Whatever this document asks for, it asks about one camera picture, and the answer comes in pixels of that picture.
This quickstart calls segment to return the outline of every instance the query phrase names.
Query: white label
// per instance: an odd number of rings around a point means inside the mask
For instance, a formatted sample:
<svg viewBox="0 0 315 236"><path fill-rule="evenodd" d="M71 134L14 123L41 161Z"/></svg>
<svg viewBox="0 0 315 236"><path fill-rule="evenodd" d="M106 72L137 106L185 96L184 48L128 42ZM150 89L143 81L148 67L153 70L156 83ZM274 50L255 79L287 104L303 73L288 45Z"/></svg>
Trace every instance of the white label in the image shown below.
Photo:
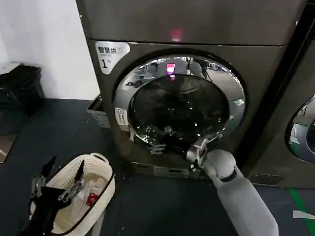
<svg viewBox="0 0 315 236"><path fill-rule="evenodd" d="M115 107L115 117L118 125L129 125L126 110Z"/></svg>
<svg viewBox="0 0 315 236"><path fill-rule="evenodd" d="M115 65L130 52L130 46L123 42L97 41L95 43L102 72L109 75Z"/></svg>

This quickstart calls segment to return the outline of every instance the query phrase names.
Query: second washing machine door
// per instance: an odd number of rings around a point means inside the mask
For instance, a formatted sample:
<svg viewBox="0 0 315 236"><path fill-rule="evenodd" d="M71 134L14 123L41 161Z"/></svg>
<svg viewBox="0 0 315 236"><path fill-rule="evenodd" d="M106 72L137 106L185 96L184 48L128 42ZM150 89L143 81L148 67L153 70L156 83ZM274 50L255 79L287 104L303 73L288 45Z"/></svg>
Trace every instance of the second washing machine door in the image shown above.
<svg viewBox="0 0 315 236"><path fill-rule="evenodd" d="M185 154L191 145L232 133L245 94L232 70L210 58L168 55L142 63L121 80L113 100L121 130L151 154Z"/></svg>
<svg viewBox="0 0 315 236"><path fill-rule="evenodd" d="M298 111L288 134L288 145L295 156L315 163L315 96Z"/></svg>

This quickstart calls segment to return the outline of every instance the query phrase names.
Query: laundry basket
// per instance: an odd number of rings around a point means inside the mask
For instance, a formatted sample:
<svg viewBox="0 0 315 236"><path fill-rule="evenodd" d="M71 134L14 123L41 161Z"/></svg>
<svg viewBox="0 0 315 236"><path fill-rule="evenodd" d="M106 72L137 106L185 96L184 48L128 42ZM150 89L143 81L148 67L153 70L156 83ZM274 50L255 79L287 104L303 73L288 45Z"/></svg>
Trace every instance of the laundry basket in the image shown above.
<svg viewBox="0 0 315 236"><path fill-rule="evenodd" d="M95 224L104 212L115 192L115 179L113 170L106 157L99 153L80 155L70 161L46 184L48 187L67 189L73 184L74 177L81 162L84 160L84 175L96 174L104 178L107 183L101 191L95 204L87 209L78 220L71 216L68 207L61 209L54 221L53 235L84 236ZM31 203L31 214L35 211L36 205Z"/></svg>

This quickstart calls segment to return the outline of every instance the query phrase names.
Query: red light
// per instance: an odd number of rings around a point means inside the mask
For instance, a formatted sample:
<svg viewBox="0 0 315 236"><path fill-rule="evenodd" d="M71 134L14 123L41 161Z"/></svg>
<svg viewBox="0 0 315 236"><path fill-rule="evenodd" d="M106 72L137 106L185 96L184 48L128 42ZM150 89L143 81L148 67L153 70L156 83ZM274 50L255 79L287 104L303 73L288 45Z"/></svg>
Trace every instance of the red light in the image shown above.
<svg viewBox="0 0 315 236"><path fill-rule="evenodd" d="M173 73L175 71L175 64L167 64L166 71L169 73Z"/></svg>

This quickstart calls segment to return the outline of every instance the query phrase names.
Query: front-load washer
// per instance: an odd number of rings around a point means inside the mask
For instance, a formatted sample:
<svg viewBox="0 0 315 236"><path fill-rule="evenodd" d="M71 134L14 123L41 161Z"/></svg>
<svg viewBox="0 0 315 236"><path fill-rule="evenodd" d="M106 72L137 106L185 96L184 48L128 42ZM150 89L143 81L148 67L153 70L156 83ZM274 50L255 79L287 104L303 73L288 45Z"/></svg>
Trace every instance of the front-load washer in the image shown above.
<svg viewBox="0 0 315 236"><path fill-rule="evenodd" d="M304 0L77 0L110 129L140 173L198 178L204 140L235 153Z"/></svg>
<svg viewBox="0 0 315 236"><path fill-rule="evenodd" d="M315 187L315 38L307 41L306 52L244 167L254 183Z"/></svg>

